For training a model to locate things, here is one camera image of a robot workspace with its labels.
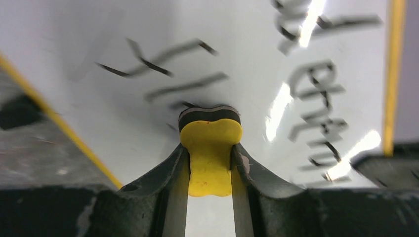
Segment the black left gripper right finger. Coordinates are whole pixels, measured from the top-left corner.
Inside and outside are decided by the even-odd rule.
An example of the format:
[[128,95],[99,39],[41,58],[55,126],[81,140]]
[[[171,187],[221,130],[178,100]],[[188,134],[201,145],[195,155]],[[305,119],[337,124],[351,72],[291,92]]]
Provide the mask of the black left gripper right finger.
[[419,193],[407,189],[302,189],[231,150],[238,237],[416,237]]

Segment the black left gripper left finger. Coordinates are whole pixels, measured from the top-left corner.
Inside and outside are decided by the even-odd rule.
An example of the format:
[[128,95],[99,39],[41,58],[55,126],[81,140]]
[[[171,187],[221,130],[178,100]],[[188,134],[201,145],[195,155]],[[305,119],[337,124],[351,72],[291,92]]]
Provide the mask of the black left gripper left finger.
[[3,186],[3,237],[182,237],[189,154],[179,145],[155,168],[114,191],[104,185]]

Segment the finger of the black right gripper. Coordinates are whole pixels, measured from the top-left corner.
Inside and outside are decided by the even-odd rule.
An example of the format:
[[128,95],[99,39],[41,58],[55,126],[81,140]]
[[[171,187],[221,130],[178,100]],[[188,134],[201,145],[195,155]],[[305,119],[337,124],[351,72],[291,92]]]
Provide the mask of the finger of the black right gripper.
[[393,154],[365,151],[351,160],[356,189],[419,190],[419,144],[402,142]]

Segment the yellow whiteboard eraser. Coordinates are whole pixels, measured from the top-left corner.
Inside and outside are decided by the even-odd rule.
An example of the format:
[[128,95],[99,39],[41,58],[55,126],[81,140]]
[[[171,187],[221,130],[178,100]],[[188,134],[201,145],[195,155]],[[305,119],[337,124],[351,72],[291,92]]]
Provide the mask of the yellow whiteboard eraser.
[[188,108],[179,115],[178,128],[190,157],[189,195],[231,195],[230,155],[243,134],[239,112],[226,105]]

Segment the yellow framed whiteboard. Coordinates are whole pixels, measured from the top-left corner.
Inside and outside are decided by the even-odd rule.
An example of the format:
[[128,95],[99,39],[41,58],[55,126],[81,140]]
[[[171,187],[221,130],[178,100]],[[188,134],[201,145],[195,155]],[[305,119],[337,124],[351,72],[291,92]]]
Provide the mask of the yellow framed whiteboard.
[[[0,120],[47,115],[120,190],[181,145],[182,111],[226,105],[239,145],[278,177],[355,189],[351,160],[392,151],[405,5],[3,0],[0,66],[27,98]],[[231,236],[233,194],[188,192],[184,237]]]

